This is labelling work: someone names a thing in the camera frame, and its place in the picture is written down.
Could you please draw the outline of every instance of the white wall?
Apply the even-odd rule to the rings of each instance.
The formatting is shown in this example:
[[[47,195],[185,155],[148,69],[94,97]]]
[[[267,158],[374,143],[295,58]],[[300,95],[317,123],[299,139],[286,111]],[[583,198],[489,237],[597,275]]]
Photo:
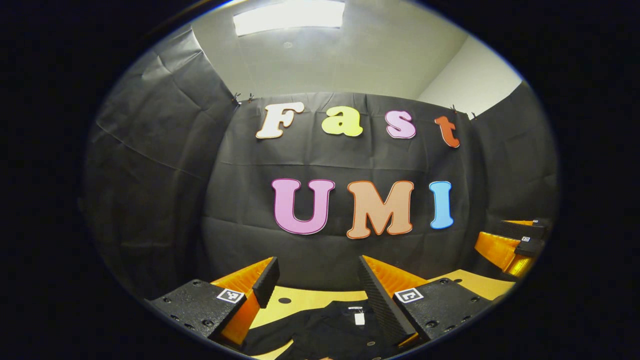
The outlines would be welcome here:
[[[507,97],[522,78],[493,50],[468,36],[460,51],[427,86],[418,100],[466,113],[481,114]]]

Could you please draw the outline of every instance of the yellow table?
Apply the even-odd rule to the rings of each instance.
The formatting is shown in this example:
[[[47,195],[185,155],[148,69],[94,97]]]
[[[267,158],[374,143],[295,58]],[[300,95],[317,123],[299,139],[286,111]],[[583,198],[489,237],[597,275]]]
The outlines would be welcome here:
[[[462,279],[460,285],[488,300],[493,300],[504,294],[515,284],[515,282],[495,280],[464,270],[456,270],[430,279],[430,281],[440,279],[441,277],[448,277],[452,280]],[[283,297],[291,299],[291,302],[288,304],[279,302],[278,299]],[[329,305],[331,301],[359,301],[365,300],[366,298],[367,294],[364,291],[312,291],[276,286],[269,300],[269,304],[267,304],[266,308],[258,311],[258,315],[256,315],[251,324],[251,328],[274,322],[298,311],[320,309]],[[282,354],[284,350],[287,350],[292,343],[293,340],[289,340],[286,345],[277,350],[253,357],[259,360],[274,360]]]

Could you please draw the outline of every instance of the black fabric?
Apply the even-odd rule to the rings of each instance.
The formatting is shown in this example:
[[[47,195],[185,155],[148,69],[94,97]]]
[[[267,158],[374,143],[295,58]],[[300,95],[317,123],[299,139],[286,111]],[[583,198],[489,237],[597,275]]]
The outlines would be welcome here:
[[[360,306],[365,324],[356,325],[349,307]],[[293,315],[249,330],[241,351],[249,356],[264,354],[293,343],[277,360],[371,360],[399,353],[381,332],[367,300],[333,301],[322,309],[299,311]]]
[[[302,113],[280,138],[257,139],[269,104],[300,101]],[[329,135],[321,128],[326,111],[350,106],[360,112],[358,137]],[[392,138],[385,114],[407,111],[416,135]],[[455,124],[458,148],[443,140],[435,119]],[[479,142],[464,113],[395,97],[312,93],[244,102],[234,113],[220,145],[202,213],[204,247],[215,277],[229,274],[268,256],[277,256],[281,286],[314,290],[361,290],[358,256],[367,255],[430,278],[459,269],[475,256],[474,244],[484,224],[484,167]],[[271,182],[297,179],[295,215],[308,219],[313,191],[308,182],[329,179],[328,222],[316,234],[298,235],[281,229],[274,219]],[[414,183],[411,195],[413,230],[402,235],[374,232],[364,239],[346,236],[353,224],[353,181],[373,182],[383,199],[396,181]],[[429,184],[448,181],[452,226],[432,229],[435,205]]]
[[[206,185],[235,109],[231,98],[184,28],[138,59],[97,114],[86,219],[108,267],[139,296],[154,299],[194,277],[211,278],[196,274],[195,250]]]
[[[487,226],[500,220],[555,218],[559,201],[556,142],[529,85],[521,83],[471,123],[486,166]]]

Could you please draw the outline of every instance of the white label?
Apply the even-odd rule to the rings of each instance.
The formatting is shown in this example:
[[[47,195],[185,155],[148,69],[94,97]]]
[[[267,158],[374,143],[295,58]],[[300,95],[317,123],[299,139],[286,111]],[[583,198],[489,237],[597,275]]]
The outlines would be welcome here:
[[[398,299],[400,299],[401,302],[404,302],[405,304],[423,298],[422,294],[419,293],[415,288],[398,291],[396,292],[396,296],[398,297]]]
[[[238,291],[224,289],[217,298],[235,304],[236,302],[239,302],[243,296],[244,294]]]
[[[356,317],[356,325],[364,325],[364,314],[363,313],[353,314],[353,316]]]

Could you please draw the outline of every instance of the letter u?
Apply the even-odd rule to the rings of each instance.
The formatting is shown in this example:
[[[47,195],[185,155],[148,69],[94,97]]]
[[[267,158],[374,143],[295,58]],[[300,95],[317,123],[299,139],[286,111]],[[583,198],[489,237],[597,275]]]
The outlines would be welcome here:
[[[295,194],[300,188],[300,182],[295,179],[275,179],[271,186],[276,191],[274,216],[283,230],[292,234],[310,235],[324,228],[329,214],[329,192],[335,188],[333,181],[309,181],[309,188],[314,191],[314,214],[306,221],[298,220],[293,213]]]

